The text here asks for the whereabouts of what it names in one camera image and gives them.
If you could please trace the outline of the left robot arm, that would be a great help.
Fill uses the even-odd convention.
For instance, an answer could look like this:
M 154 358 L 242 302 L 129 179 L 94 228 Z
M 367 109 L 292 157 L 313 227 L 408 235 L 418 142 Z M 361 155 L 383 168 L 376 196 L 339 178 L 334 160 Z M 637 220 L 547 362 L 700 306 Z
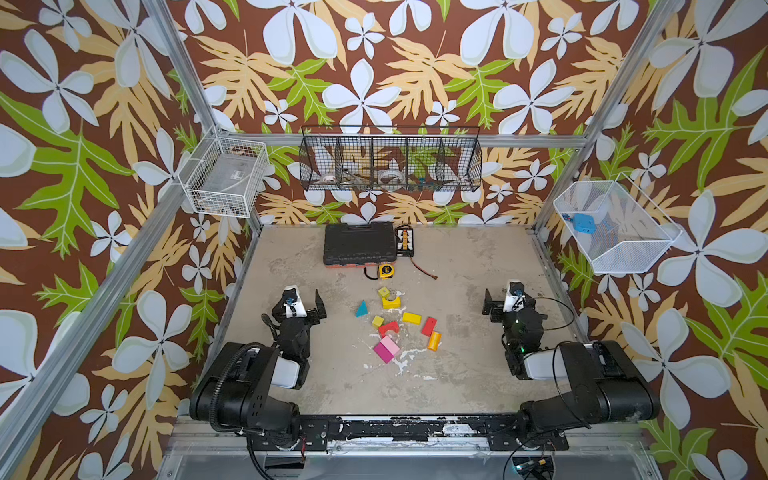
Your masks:
M 190 398 L 189 415 L 216 432 L 263 433 L 296 439 L 299 407 L 269 395 L 273 387 L 297 390 L 308 376 L 311 329 L 327 317 L 324 302 L 305 307 L 296 286 L 285 288 L 270 313 L 261 316 L 272 343 L 227 342 Z

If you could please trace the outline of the light pink block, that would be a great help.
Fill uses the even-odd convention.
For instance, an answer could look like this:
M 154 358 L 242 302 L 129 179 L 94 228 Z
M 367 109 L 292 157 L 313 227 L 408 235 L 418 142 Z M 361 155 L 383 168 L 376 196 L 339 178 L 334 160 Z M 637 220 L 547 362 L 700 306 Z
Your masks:
M 390 352 L 392 356 L 397 356 L 398 353 L 400 352 L 400 347 L 390 336 L 385 335 L 381 339 L 381 343 L 385 346 L 385 348 Z

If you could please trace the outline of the red rectangular block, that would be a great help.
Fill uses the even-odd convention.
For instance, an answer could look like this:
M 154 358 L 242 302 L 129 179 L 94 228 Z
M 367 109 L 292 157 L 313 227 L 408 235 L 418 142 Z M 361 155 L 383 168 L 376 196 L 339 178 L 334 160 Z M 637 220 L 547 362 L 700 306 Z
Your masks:
M 437 320 L 433 317 L 428 317 L 424 322 L 421 333 L 426 337 L 430 337 L 433 334 L 436 325 Z

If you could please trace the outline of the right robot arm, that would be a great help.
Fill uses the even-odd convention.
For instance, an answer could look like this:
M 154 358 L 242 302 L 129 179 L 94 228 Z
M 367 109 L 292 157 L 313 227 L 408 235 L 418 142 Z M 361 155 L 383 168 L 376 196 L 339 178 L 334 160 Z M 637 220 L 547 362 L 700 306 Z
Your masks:
M 536 305 L 537 299 L 519 282 L 508 284 L 502 300 L 484 292 L 482 313 L 502 326 L 501 344 L 510 373 L 519 380 L 555 382 L 555 396 L 520 405 L 511 428 L 518 439 L 658 417 L 659 396 L 617 342 L 565 340 L 544 348 L 547 316 Z

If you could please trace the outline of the orange cylinder block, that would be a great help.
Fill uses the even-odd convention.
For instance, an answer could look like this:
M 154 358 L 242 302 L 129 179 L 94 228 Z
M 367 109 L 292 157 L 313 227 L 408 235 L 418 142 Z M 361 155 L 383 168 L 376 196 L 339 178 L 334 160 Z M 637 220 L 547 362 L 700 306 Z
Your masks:
M 436 352 L 441 343 L 441 334 L 437 331 L 433 331 L 429 337 L 427 349 Z

